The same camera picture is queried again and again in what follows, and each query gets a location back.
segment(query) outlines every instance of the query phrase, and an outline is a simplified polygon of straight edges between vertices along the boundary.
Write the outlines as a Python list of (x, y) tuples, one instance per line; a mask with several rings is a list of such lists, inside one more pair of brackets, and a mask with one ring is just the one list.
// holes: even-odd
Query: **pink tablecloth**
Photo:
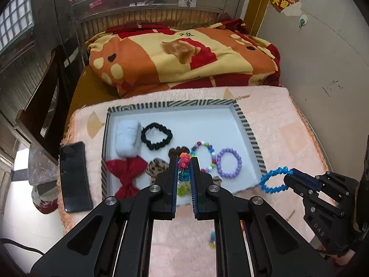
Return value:
[[(87, 171), (94, 206), (101, 202), (101, 149), (104, 128), (91, 138), (87, 132), (87, 122), (95, 112), (99, 121), (105, 122), (108, 107), (138, 102), (173, 101), (191, 99), (229, 99), (243, 96), (238, 100), (244, 115), (258, 141), (266, 169), (278, 166), (297, 168), (312, 176), (324, 173), (327, 165), (317, 142), (311, 136), (286, 88), (270, 86), (224, 87), (168, 90), (129, 99), (120, 99), (77, 110), (71, 118), (69, 131), (64, 143), (83, 141), (86, 146)], [(269, 186), (278, 186), (283, 177), (274, 177)], [(314, 234), (304, 222), (302, 199), (292, 190), (265, 194), (259, 186), (238, 193), (250, 198), (263, 197), (282, 217), (307, 240)], [(75, 226), (87, 213), (67, 214), (60, 194), (59, 209), (66, 232)], [(150, 261), (151, 276), (214, 276), (215, 251), (208, 245), (212, 222), (195, 221), (191, 206), (177, 207), (176, 219), (155, 221)]]

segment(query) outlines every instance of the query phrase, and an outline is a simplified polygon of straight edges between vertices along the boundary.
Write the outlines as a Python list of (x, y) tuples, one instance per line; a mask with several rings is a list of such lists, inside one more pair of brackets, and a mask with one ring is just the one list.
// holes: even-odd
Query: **colorful blanket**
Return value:
[(121, 97), (170, 88), (280, 86), (278, 50), (246, 33), (240, 19), (184, 31), (115, 27), (92, 38), (90, 66)]

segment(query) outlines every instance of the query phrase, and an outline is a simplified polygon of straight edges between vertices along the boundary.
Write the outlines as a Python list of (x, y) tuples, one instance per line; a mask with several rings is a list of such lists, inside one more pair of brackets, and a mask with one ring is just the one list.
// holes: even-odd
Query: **white tray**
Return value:
[[(222, 178), (221, 186), (232, 193), (255, 186), (266, 169), (264, 161), (244, 114), (234, 100), (186, 100), (171, 102), (151, 102), (108, 109), (104, 143), (102, 151), (101, 181), (103, 199), (113, 196), (121, 187), (119, 179), (112, 175), (105, 161), (118, 159), (115, 147), (117, 122), (120, 120), (138, 120), (142, 127), (156, 122), (166, 126), (173, 133), (170, 144), (157, 151), (150, 151), (141, 144), (139, 156), (150, 162), (158, 157), (169, 163), (168, 151), (177, 146), (186, 146), (191, 150), (197, 141), (209, 142), (218, 154), (222, 148), (237, 150), (242, 158), (242, 169), (235, 179)], [(151, 142), (161, 141), (166, 137), (156, 129), (146, 133)], [(196, 151), (199, 165), (206, 168), (211, 163), (211, 156), (205, 147)], [(222, 157), (222, 170), (233, 173), (237, 161), (233, 155), (226, 153)], [(212, 176), (217, 176), (213, 169)], [(135, 182), (139, 189), (150, 185), (150, 177), (146, 173), (137, 177)], [(177, 197), (177, 205), (191, 202), (191, 196)]]

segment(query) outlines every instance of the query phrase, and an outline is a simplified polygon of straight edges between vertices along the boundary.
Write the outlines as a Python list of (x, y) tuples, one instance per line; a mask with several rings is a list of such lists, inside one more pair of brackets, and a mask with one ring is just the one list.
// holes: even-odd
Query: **smartphone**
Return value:
[(66, 212), (93, 208), (83, 142), (60, 148), (60, 184)]

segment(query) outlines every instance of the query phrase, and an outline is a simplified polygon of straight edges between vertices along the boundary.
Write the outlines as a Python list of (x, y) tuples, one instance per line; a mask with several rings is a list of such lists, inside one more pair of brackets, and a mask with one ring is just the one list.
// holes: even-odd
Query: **blue beaded bracelet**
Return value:
[(269, 173), (267, 173), (266, 175), (264, 175), (261, 178), (260, 181), (260, 186), (262, 190), (265, 190), (266, 193), (279, 193), (281, 190), (288, 190), (288, 186), (286, 186), (285, 184), (282, 184), (280, 187), (275, 187), (275, 188), (269, 188), (265, 185), (265, 182), (267, 182), (269, 180), (269, 178), (271, 176), (276, 176), (278, 174), (293, 174), (292, 170), (288, 170), (288, 168), (285, 166), (284, 168), (279, 167), (277, 170), (270, 170)]

